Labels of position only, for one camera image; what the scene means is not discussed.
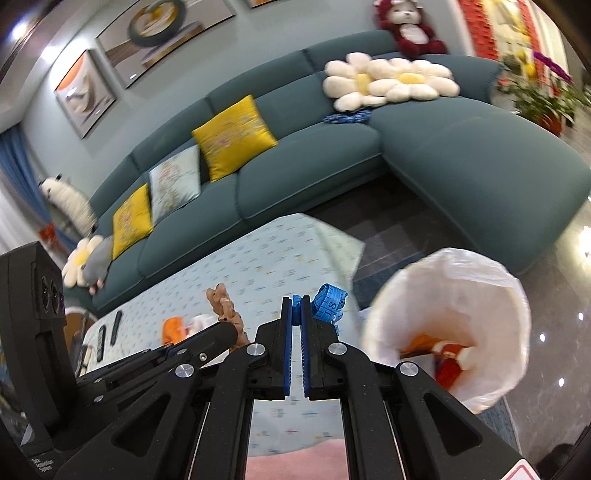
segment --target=coffee table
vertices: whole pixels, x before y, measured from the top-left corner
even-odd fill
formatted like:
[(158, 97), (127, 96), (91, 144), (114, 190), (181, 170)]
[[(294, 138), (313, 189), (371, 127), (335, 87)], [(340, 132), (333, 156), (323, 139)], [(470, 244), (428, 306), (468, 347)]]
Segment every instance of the coffee table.
[[(284, 296), (313, 298), (324, 283), (342, 288), (349, 297), (339, 322), (339, 337), (358, 346), (358, 306), (351, 292), (363, 247), (363, 242), (301, 213), (276, 219), (121, 306), (123, 316), (115, 346), (111, 347), (108, 339), (116, 312), (95, 323), (84, 341), (94, 348), (88, 370), (159, 347), (167, 318), (212, 313), (205, 291), (221, 282), (226, 284), (250, 340), (259, 325), (279, 317)], [(102, 325), (107, 326), (108, 335), (104, 360), (97, 365), (96, 344)], [(299, 346), (300, 330), (296, 328), (291, 395), (285, 401), (255, 402), (249, 456), (292, 452), (343, 437), (339, 402), (304, 398)]]

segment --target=ceiling light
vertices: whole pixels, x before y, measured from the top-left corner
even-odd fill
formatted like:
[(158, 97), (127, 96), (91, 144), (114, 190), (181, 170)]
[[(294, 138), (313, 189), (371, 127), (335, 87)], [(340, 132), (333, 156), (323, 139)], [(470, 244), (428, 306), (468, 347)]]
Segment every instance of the ceiling light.
[(55, 62), (56, 58), (60, 55), (60, 47), (55, 45), (49, 45), (45, 47), (45, 50), (41, 53), (41, 58), (47, 63)]
[(14, 41), (20, 40), (27, 34), (27, 22), (20, 22), (12, 29), (11, 37)]

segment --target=yellow pillow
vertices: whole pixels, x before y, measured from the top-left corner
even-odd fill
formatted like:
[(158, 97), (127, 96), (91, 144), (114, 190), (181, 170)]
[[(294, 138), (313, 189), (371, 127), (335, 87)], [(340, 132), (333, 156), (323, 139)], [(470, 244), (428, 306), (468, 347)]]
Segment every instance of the yellow pillow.
[(193, 130), (193, 137), (205, 155), (210, 181), (230, 175), (277, 145), (277, 140), (259, 115), (252, 95)]
[(133, 192), (113, 214), (113, 260), (153, 229), (146, 184)]

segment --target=gray stuffed mouse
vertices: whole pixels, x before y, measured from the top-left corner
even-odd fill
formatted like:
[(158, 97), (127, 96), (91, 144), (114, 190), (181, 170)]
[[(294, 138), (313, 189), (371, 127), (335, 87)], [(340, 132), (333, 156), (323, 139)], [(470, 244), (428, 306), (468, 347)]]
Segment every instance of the gray stuffed mouse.
[(94, 295), (97, 289), (100, 290), (105, 285), (105, 279), (112, 261), (113, 235), (108, 236), (99, 243), (82, 267), (82, 277), (90, 285), (89, 291), (91, 295)]

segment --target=yellow flower center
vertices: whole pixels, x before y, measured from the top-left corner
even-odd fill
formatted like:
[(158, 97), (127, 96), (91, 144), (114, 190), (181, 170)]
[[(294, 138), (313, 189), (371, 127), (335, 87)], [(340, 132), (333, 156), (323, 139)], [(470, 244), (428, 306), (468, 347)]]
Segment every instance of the yellow flower center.
[(367, 73), (358, 73), (355, 77), (357, 83), (357, 91), (362, 95), (369, 95), (368, 85), (373, 82)]
[(420, 75), (418, 73), (403, 73), (398, 77), (398, 81), (400, 83), (405, 83), (406, 85), (417, 85), (419, 83), (427, 83), (427, 78), (425, 75)]
[(90, 252), (88, 251), (87, 248), (85, 248), (84, 250), (80, 250), (75, 256), (74, 256), (74, 263), (78, 266), (81, 267), (82, 265), (84, 265), (86, 263), (86, 260), (88, 260), (88, 257), (90, 256)]

